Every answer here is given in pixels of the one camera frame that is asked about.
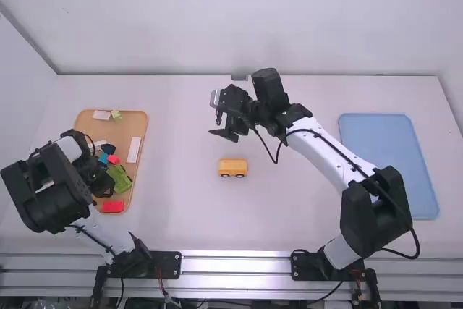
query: blue cutting board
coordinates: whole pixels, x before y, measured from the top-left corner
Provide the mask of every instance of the blue cutting board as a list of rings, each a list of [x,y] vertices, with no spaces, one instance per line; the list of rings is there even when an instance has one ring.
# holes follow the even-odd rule
[[[435,219],[439,214],[433,185],[413,124],[403,114],[342,114],[342,143],[378,168],[396,168],[404,179],[412,218]]]

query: yellow toy car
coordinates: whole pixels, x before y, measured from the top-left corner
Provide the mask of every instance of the yellow toy car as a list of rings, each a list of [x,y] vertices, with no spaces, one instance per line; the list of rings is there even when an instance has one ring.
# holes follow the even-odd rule
[[[247,161],[243,158],[222,158],[218,164],[218,174],[221,177],[245,177]]]

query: bracket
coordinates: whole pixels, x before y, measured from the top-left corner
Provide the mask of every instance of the bracket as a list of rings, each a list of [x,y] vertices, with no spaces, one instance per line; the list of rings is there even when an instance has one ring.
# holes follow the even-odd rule
[[[162,279],[178,279],[180,277],[182,254],[179,251],[150,251],[153,263],[159,265]],[[117,274],[109,273],[108,278],[119,278]],[[154,268],[150,269],[142,279],[157,279],[158,273]]]
[[[340,282],[353,281],[352,272],[358,273],[362,278],[365,274],[365,264],[362,260],[358,260],[338,271],[332,267],[326,268],[328,271],[323,273],[320,266],[319,253],[303,253],[294,251],[291,254],[291,277],[296,282]]]

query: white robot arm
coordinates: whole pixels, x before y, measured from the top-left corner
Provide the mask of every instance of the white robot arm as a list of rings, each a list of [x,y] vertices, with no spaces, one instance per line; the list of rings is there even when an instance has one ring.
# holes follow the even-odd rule
[[[252,83],[257,100],[235,85],[212,92],[210,105],[216,109],[216,124],[220,125],[223,113],[227,117],[224,129],[209,132],[237,143],[239,135],[252,130],[263,142],[256,128],[260,125],[281,141],[275,159],[263,142],[275,164],[281,145],[288,145],[337,189],[341,194],[341,234],[318,251],[322,273],[342,270],[379,250],[417,258],[420,246],[400,173],[392,166],[378,169],[359,158],[329,135],[304,106],[291,104],[275,69],[255,72]],[[370,195],[377,196],[377,201],[373,203]],[[408,231],[415,239],[415,255],[384,248]]]

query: cable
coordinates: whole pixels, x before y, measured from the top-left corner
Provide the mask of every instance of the cable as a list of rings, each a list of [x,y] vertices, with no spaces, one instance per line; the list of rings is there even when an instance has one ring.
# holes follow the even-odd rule
[[[275,158],[273,158],[270,150],[268,149],[268,146],[266,144],[266,142],[262,139],[262,137],[260,136],[259,132],[254,128],[254,133],[259,137],[260,141],[262,142],[262,144],[264,145],[264,147],[266,148],[267,150],[267,153],[268,155],[270,156],[272,162],[274,162],[275,164],[278,164],[278,159],[279,159],[279,154],[280,154],[280,149],[281,149],[281,146],[283,145],[283,142],[288,138],[288,136],[290,136],[291,134],[294,134],[294,133],[298,133],[298,132],[308,132],[308,133],[311,133],[313,134],[314,137],[318,137],[320,138],[326,145],[328,145],[330,148],[332,148],[337,154],[339,154],[348,164],[350,164],[352,166],[352,169],[354,171],[358,171],[370,184],[374,185],[378,191],[380,192],[380,194],[385,198],[387,199],[387,201],[394,207],[394,210],[402,215],[402,218],[403,218],[403,222],[405,223],[405,225],[407,226],[407,228],[410,230],[410,233],[412,233],[412,236],[413,236],[413,240],[415,242],[415,248],[416,248],[416,251],[415,251],[415,254],[414,255],[406,255],[404,253],[401,253],[399,251],[395,251],[395,250],[392,250],[392,249],[388,249],[387,247],[382,247],[380,249],[380,251],[386,251],[387,253],[393,253],[394,255],[398,255],[398,256],[401,256],[403,258],[406,258],[407,260],[415,260],[417,259],[419,256],[420,256],[420,253],[421,253],[421,247],[420,247],[420,241],[418,240],[418,236],[415,232],[415,229],[413,228],[413,225],[411,223],[409,223],[407,221],[407,215],[404,213],[404,211],[397,205],[397,203],[391,198],[391,196],[380,186],[378,185],[377,182],[375,182],[374,180],[372,180],[368,175],[366,175],[366,173],[361,170],[360,166],[358,164],[356,164],[355,162],[353,162],[349,157],[347,157],[344,153],[342,153],[342,151],[340,151],[332,142],[330,142],[328,139],[326,139],[324,136],[322,136],[320,133],[316,132],[315,130],[312,130],[312,129],[306,129],[306,128],[300,128],[298,130],[292,130],[291,132],[288,132],[287,134],[285,134],[285,136],[281,139],[279,145],[278,145],[278,148],[276,149],[276,155],[275,155]]]
[[[85,133],[82,133],[82,134],[84,135],[84,137],[87,137],[89,139],[89,141],[92,143],[92,146],[93,146],[92,157],[95,157],[95,154],[96,154],[95,143],[93,142],[92,138],[88,134],[85,134]]]
[[[246,303],[239,303],[239,302],[230,302],[228,300],[182,300],[182,302],[191,302],[191,303],[200,303],[196,308],[198,309],[201,305],[204,303],[221,303],[221,304],[230,304],[230,305],[238,305],[240,307],[246,307],[246,308],[251,308],[251,304],[246,304]]]
[[[107,253],[112,254],[113,257],[116,257],[116,253],[114,252],[113,248],[111,246],[105,245],[103,242],[95,238],[93,235],[91,235],[89,232],[87,232],[84,227],[78,226],[76,224],[70,224],[68,227],[70,228],[75,228],[76,233],[83,233],[87,237],[89,237],[92,241],[100,245]],[[122,299],[124,298],[124,278],[122,276],[119,277],[121,279],[121,295],[119,297],[119,300],[117,301],[116,304],[116,309],[121,305]]]
[[[196,309],[200,309],[204,303],[206,303],[208,300],[203,300],[200,304],[196,305]]]
[[[325,300],[326,298],[330,297],[333,293],[336,292],[336,290],[344,283],[344,280],[341,280],[330,292],[328,292],[326,295],[323,297],[318,298],[317,300],[311,300],[307,302],[307,305],[311,305],[317,302],[321,302],[322,300]]]
[[[89,237],[92,241],[96,242],[98,245],[100,245],[107,253],[110,253],[112,254],[114,257],[116,257],[116,253],[114,252],[113,248],[111,246],[107,246],[105,244],[103,244],[100,240],[96,239],[93,235],[91,235],[90,233],[88,233],[84,227],[82,226],[77,226],[75,224],[70,224],[68,227],[71,227],[71,228],[75,228],[76,229],[76,233],[83,233],[85,234],[87,237]]]
[[[119,297],[119,300],[117,301],[116,309],[118,309],[118,307],[121,305],[122,299],[124,298],[124,279],[122,278],[122,276],[120,277],[120,279],[121,279],[121,297]]]

